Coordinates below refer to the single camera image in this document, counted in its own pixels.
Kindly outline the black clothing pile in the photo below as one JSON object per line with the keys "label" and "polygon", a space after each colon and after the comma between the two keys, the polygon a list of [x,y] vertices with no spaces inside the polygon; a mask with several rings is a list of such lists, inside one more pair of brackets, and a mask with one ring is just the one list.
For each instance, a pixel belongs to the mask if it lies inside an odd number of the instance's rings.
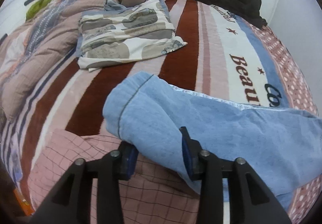
{"label": "black clothing pile", "polygon": [[215,5],[240,16],[259,29],[267,26],[267,21],[260,16],[261,0],[195,0],[207,5]]}

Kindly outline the pink grey quilt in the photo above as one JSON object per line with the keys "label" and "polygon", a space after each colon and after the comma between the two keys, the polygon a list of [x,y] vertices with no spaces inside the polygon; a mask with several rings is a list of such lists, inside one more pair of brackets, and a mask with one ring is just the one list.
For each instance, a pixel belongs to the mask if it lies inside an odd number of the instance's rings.
{"label": "pink grey quilt", "polygon": [[[13,120],[38,81],[76,46],[83,12],[106,0],[52,0],[1,43],[1,116]],[[146,0],[113,0],[131,7]]]}

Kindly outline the striped dotted bed blanket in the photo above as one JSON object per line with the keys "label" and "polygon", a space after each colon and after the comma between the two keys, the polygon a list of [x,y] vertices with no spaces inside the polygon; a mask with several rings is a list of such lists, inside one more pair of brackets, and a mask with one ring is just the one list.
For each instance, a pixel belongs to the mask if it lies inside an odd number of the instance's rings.
{"label": "striped dotted bed blanket", "polygon": [[[68,24],[73,36],[54,42],[72,43],[71,51],[63,51],[1,135],[1,158],[28,210],[40,206],[76,157],[99,159],[117,148],[120,140],[105,129],[103,104],[117,84],[139,71],[212,97],[318,115],[301,70],[269,27],[260,30],[194,0],[166,0],[166,5],[187,46],[93,72],[79,69],[72,50],[80,12],[72,17],[75,11],[68,9],[68,19],[58,17],[54,35]],[[131,180],[120,183],[125,223],[194,223],[199,201],[193,190],[175,172],[143,156],[138,160]]]}

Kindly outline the green cloth by headboard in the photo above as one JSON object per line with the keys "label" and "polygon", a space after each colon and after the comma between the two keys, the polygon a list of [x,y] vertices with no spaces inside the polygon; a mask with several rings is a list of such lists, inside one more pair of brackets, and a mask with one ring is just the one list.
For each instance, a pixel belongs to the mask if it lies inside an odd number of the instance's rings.
{"label": "green cloth by headboard", "polygon": [[26,21],[32,19],[40,10],[45,8],[52,0],[38,0],[30,6],[26,13]]}

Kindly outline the light blue denim pants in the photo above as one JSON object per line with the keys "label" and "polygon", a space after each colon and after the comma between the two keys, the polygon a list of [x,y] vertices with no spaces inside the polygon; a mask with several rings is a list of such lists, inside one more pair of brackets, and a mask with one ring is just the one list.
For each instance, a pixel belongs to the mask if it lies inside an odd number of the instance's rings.
{"label": "light blue denim pants", "polygon": [[321,119],[304,110],[222,100],[139,72],[111,91],[103,117],[109,133],[177,172],[195,192],[201,184],[186,171],[181,127],[221,159],[244,158],[284,208],[321,174]]}

